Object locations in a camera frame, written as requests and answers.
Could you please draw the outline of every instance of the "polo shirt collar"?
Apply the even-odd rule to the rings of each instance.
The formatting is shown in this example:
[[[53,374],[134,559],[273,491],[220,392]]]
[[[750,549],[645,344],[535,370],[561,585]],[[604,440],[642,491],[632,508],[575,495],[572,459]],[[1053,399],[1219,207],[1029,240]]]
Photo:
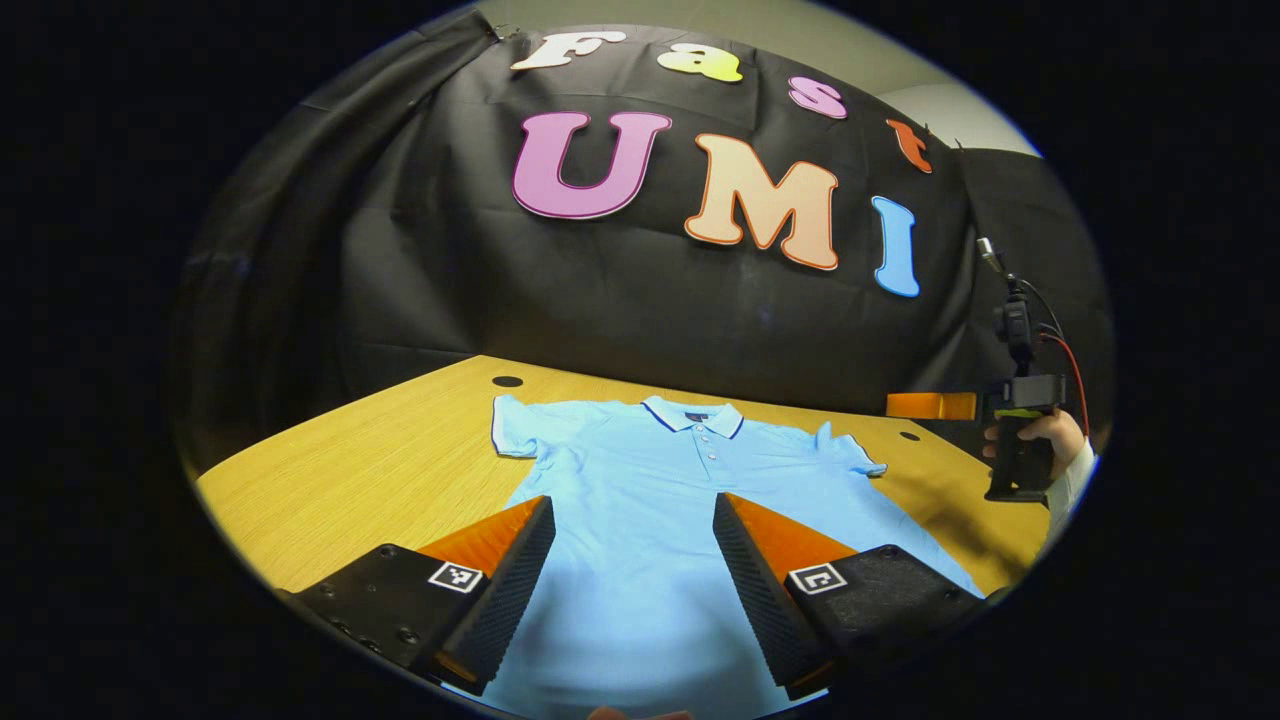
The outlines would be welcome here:
[[[740,429],[742,429],[742,414],[728,404],[681,405],[678,402],[668,402],[655,395],[649,400],[645,400],[644,406],[653,413],[653,416],[657,418],[659,423],[666,425],[667,429],[672,432],[685,430],[696,424],[701,424],[704,428],[718,436],[732,438]],[[699,423],[698,420],[690,420],[685,413],[708,415],[708,418]]]

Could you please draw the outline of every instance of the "black cable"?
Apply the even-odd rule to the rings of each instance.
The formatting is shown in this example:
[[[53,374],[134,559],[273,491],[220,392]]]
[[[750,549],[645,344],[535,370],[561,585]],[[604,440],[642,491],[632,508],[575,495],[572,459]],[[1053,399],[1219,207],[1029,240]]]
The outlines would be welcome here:
[[[1057,322],[1057,315],[1053,314],[1053,309],[1048,306],[1048,302],[1044,300],[1044,296],[1041,295],[1039,291],[1036,290],[1036,286],[1033,286],[1030,282],[1024,281],[1023,278],[1018,278],[1018,282],[1023,283],[1024,286],[1027,286],[1027,290],[1030,290],[1032,292],[1036,293],[1036,297],[1039,299],[1041,305],[1043,305],[1044,309],[1048,310],[1048,316],[1053,319],[1053,325],[1055,325],[1053,329],[1057,331],[1057,336],[1065,341],[1066,333],[1062,332],[1062,323]]]

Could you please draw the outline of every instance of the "shirt sleeve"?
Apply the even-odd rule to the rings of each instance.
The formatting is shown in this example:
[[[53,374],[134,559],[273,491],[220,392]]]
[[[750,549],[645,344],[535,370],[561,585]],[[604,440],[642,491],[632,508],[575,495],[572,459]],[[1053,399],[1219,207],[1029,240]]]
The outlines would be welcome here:
[[[525,405],[511,395],[493,398],[493,447],[499,455],[538,457],[548,445],[568,442],[586,425],[604,418],[591,402]]]
[[[1066,519],[1080,500],[1096,465],[1097,457],[1093,454],[1093,446],[1085,438],[1084,447],[1075,455],[1071,464],[1048,486],[1048,491],[1044,493],[1048,503],[1048,537],[1044,541],[1044,548],[1053,544],[1062,534]]]
[[[817,450],[819,455],[831,457],[832,460],[840,462],[849,470],[855,473],[861,473],[869,477],[879,477],[884,474],[888,465],[883,462],[873,462],[870,457],[867,456],[867,451],[863,450],[854,436],[840,436],[832,437],[831,423],[823,423],[818,428],[818,434],[814,436],[817,443]]]

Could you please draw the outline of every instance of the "white sleeve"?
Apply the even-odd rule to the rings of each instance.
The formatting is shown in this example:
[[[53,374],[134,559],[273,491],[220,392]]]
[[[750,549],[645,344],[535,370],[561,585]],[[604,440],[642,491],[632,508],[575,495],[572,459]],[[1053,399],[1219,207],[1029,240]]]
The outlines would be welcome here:
[[[1048,503],[1048,537],[1044,538],[1044,546],[1041,548],[1041,552],[1044,552],[1062,534],[1066,519],[1070,516],[1075,503],[1080,500],[1080,493],[1084,492],[1084,487],[1093,475],[1094,465],[1097,465],[1097,457],[1093,455],[1093,446],[1085,438],[1084,447],[1080,448],[1080,452],[1075,455],[1071,464],[1066,466],[1066,470],[1053,480],[1044,493]]]

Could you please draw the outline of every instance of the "pink letter u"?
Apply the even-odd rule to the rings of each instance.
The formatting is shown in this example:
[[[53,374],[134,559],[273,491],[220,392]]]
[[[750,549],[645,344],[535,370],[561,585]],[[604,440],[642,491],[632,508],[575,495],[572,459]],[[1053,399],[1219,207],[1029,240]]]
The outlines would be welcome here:
[[[609,174],[591,187],[561,181],[561,167],[573,133],[591,122],[585,113],[544,113],[521,126],[525,146],[516,160],[511,191],[529,211],[548,218],[585,220],[617,213],[631,202],[644,183],[653,140],[671,127],[671,118],[654,113],[617,113],[609,124],[618,128]]]

